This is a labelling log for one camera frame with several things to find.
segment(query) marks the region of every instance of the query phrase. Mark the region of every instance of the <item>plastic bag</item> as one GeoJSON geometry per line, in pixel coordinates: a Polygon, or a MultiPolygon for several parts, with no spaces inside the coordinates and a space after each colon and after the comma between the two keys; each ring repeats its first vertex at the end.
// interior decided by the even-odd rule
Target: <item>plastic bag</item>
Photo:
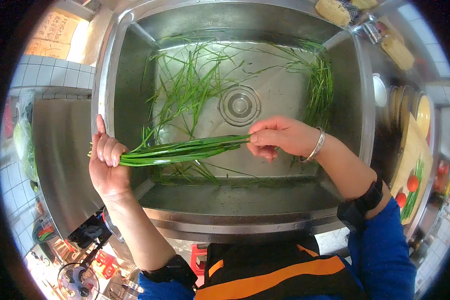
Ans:
{"type": "Polygon", "coordinates": [[[20,118],[13,130],[13,141],[18,159],[22,162],[23,171],[28,179],[38,182],[35,147],[32,142],[32,126],[27,118],[20,118]]]}

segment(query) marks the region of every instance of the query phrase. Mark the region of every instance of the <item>blue sleeve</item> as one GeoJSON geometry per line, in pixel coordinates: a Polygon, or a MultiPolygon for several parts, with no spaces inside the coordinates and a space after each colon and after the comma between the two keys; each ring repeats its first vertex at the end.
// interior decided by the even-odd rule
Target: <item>blue sleeve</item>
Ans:
{"type": "Polygon", "coordinates": [[[191,289],[185,288],[177,280],[156,283],[140,272],[138,284],[144,289],[144,292],[138,295],[138,300],[193,300],[195,297],[191,289]]]}
{"type": "Polygon", "coordinates": [[[408,258],[408,245],[400,222],[395,198],[374,218],[367,229],[350,233],[348,250],[352,269],[374,300],[403,299],[414,296],[417,270],[408,258]]]}

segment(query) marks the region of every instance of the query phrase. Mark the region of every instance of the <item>bracelet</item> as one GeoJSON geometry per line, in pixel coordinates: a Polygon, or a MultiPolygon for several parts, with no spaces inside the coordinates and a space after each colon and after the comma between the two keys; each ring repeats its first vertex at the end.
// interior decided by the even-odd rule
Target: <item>bracelet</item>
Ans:
{"type": "Polygon", "coordinates": [[[321,127],[316,127],[317,129],[320,129],[320,137],[318,138],[317,145],[315,146],[315,149],[313,149],[312,153],[307,158],[304,158],[303,156],[300,156],[300,162],[301,163],[308,163],[315,159],[315,157],[320,152],[320,149],[324,145],[325,142],[325,131],[321,127]]]}

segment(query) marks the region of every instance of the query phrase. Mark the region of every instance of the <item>black apron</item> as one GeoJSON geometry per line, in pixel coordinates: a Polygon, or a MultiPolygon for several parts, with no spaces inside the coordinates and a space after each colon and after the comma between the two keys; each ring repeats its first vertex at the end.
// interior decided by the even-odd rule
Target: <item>black apron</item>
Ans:
{"type": "Polygon", "coordinates": [[[207,251],[211,257],[207,257],[205,284],[195,300],[282,300],[307,295],[368,299],[342,260],[318,255],[318,245],[316,251],[296,242],[216,247],[210,244],[207,251]]]}

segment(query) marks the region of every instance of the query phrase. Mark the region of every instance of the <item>stainless steel sink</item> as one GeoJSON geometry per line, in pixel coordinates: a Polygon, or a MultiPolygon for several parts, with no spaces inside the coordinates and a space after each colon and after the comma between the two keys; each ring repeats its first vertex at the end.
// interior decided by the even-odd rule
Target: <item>stainless steel sink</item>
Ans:
{"type": "MultiPolygon", "coordinates": [[[[155,64],[144,71],[147,58],[163,51],[180,56],[193,47],[183,39],[164,38],[214,37],[217,42],[210,47],[232,45],[227,54],[245,61],[246,72],[284,65],[285,59],[264,51],[279,51],[270,43],[293,47],[299,38],[332,45],[328,55],[334,103],[329,133],[370,164],[375,130],[370,62],[360,55],[360,40],[320,19],[310,2],[138,1],[112,19],[107,34],[93,90],[92,130],[96,130],[96,113],[102,113],[108,132],[130,149],[140,143],[141,128],[152,125],[150,111],[160,106],[160,101],[158,108],[146,102],[161,72],[155,64]]],[[[173,62],[168,66],[177,68],[173,62]]],[[[227,73],[233,67],[226,62],[220,70],[227,73]]],[[[237,69],[232,75],[242,79],[246,73],[237,69]]],[[[244,135],[254,121],[276,114],[299,119],[306,107],[307,82],[307,75],[270,68],[209,99],[194,136],[244,135]]],[[[175,125],[182,122],[180,118],[175,125]]],[[[164,128],[160,137],[161,142],[188,139],[173,126],[164,128]]],[[[342,227],[336,218],[342,199],[324,171],[279,153],[269,164],[242,146],[205,160],[239,172],[208,165],[219,186],[199,178],[175,179],[173,185],[156,183],[139,202],[165,236],[185,240],[269,240],[297,231],[321,233],[342,227]]],[[[134,168],[132,187],[149,179],[151,172],[134,168]]]]}

